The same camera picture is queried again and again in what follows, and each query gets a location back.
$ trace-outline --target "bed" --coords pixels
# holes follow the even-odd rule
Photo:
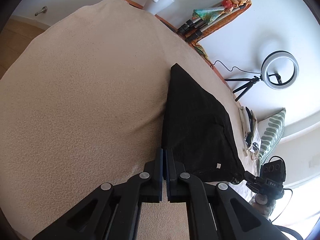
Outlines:
[[[161,144],[175,63],[223,104],[239,158],[257,173],[214,71],[153,15],[103,0],[35,38],[0,80],[0,206],[14,230],[31,239],[98,185],[143,170]],[[232,187],[251,199],[244,182]],[[184,205],[143,204],[138,239],[188,239]]]

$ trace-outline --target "baseboard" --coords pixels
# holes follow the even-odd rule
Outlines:
[[[37,21],[35,21],[33,19],[29,19],[29,18],[25,18],[25,17],[22,17],[22,16],[17,16],[17,15],[11,15],[10,19],[13,19],[13,20],[16,20],[16,21],[19,21],[19,22],[23,22],[23,23],[38,27],[39,29],[42,29],[42,30],[47,30],[50,27],[47,24],[44,24],[44,23],[41,23],[41,22],[37,22]]]

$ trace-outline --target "beige blanket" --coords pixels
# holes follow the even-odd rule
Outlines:
[[[254,172],[238,107],[213,70],[153,15],[104,0],[35,38],[0,81],[0,206],[15,230],[31,239],[101,183],[143,170],[175,63],[225,106]],[[143,204],[138,239],[188,239],[185,205]]]

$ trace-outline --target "ring light stand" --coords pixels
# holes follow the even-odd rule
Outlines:
[[[268,69],[270,67],[270,65],[277,59],[279,58],[287,58],[289,60],[292,61],[293,63],[293,74],[291,76],[291,78],[282,83],[281,80],[281,76],[276,73],[276,74],[268,74]],[[241,94],[236,98],[236,101],[238,101],[250,88],[252,88],[252,86],[259,82],[260,80],[262,80],[268,87],[272,88],[272,89],[276,89],[276,90],[282,90],[282,89],[286,89],[288,87],[290,87],[297,79],[299,74],[299,65],[297,60],[295,59],[295,57],[290,54],[287,51],[283,51],[283,50],[279,50],[279,51],[275,51],[273,53],[271,53],[262,63],[262,67],[261,67],[261,75],[260,77],[254,76],[254,78],[231,78],[231,79],[225,79],[225,81],[248,81],[246,84],[244,84],[243,86],[233,90],[233,93],[239,92],[242,89],[244,89]],[[270,77],[271,76],[275,76],[277,78],[278,84],[273,83],[270,81]]]

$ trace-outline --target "white ring light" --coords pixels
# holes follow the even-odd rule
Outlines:
[[[268,75],[268,68],[270,67],[271,63],[274,62],[278,58],[287,58],[287,59],[291,60],[293,63],[293,67],[294,67],[292,77],[287,82],[282,83],[282,84],[276,84],[276,83],[271,82],[269,75]],[[283,50],[275,51],[275,52],[271,53],[262,63],[262,67],[261,67],[262,80],[265,82],[265,84],[268,87],[270,87],[272,89],[281,90],[281,89],[286,89],[286,88],[290,87],[296,81],[298,75],[299,75],[298,62],[295,59],[295,57],[287,51],[283,51]]]

